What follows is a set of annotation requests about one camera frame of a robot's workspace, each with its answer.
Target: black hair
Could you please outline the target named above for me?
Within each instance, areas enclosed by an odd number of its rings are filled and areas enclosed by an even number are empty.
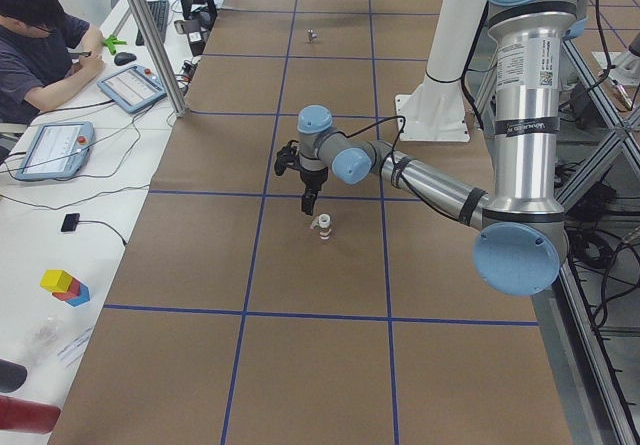
[[[59,28],[65,21],[58,0],[0,0],[0,15],[47,28]]]

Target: keyboard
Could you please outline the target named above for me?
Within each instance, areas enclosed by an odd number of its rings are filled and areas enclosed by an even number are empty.
[[[147,2],[151,16],[156,24],[156,28],[160,33],[162,43],[167,36],[167,24],[169,23],[169,0],[154,0]],[[142,38],[142,32],[138,30],[138,36],[136,37],[136,45],[144,45],[144,38]]]

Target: small white object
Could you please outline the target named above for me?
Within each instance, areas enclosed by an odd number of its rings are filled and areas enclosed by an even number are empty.
[[[309,228],[319,230],[320,238],[328,240],[331,236],[331,216],[326,213],[318,215],[313,219]]]

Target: red object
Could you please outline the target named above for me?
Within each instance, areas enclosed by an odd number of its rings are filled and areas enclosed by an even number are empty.
[[[71,300],[72,298],[78,298],[78,295],[80,295],[80,285],[80,282],[74,278],[73,280],[71,280],[69,290],[67,290],[66,292],[53,292],[51,295],[56,297],[58,300],[62,300],[63,302]]]
[[[0,396],[0,430],[49,433],[59,416],[60,409],[54,405]]]

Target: yellow block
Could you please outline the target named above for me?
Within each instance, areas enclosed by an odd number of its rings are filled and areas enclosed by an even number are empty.
[[[40,281],[40,286],[50,292],[64,293],[69,290],[73,277],[64,270],[47,270]]]

